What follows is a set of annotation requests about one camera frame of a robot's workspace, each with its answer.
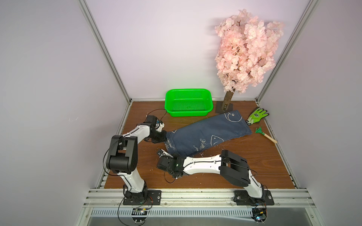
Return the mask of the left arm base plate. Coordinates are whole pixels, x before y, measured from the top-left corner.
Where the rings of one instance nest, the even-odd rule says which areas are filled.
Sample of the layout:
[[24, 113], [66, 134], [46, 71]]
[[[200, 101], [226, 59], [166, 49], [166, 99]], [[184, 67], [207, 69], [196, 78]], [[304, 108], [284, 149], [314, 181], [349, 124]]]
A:
[[126, 191], [123, 205], [155, 205], [158, 206], [161, 203], [161, 190], [150, 190], [140, 193], [131, 193]]

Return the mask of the dark blue printed pillowcase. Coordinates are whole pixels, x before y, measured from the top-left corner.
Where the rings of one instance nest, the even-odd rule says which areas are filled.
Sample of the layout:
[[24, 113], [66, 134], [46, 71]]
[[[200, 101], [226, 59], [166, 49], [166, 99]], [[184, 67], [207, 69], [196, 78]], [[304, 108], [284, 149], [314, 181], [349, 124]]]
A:
[[225, 141], [251, 134], [240, 112], [234, 110], [167, 132], [165, 146], [172, 156], [191, 157]]

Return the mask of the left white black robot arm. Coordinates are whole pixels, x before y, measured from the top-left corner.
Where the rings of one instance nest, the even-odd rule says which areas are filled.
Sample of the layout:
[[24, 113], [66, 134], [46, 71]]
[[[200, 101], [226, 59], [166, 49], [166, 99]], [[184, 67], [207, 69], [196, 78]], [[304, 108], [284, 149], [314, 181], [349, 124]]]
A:
[[138, 170], [138, 144], [143, 140], [152, 143], [166, 141], [164, 123], [156, 116], [148, 115], [143, 123], [123, 135], [114, 135], [107, 151], [106, 168], [120, 177], [125, 185], [124, 196], [133, 202], [143, 202], [148, 198], [146, 182]]

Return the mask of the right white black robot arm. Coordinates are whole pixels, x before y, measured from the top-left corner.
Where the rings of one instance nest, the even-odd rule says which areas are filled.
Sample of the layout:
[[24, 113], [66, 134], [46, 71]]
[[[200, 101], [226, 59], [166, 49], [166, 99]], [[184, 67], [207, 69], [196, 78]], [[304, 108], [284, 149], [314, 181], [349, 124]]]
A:
[[174, 179], [194, 174], [218, 174], [230, 184], [243, 187], [251, 200], [266, 200], [268, 193], [259, 183], [245, 158], [229, 151], [211, 157], [173, 157], [160, 149], [157, 168]]

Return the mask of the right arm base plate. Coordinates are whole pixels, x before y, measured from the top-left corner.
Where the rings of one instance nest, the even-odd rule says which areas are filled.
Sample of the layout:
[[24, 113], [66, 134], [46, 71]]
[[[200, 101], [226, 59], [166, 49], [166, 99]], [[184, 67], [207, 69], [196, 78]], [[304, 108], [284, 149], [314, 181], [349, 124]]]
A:
[[269, 190], [263, 190], [261, 198], [251, 197], [246, 190], [235, 190], [233, 201], [242, 206], [273, 206], [275, 204], [272, 194]]

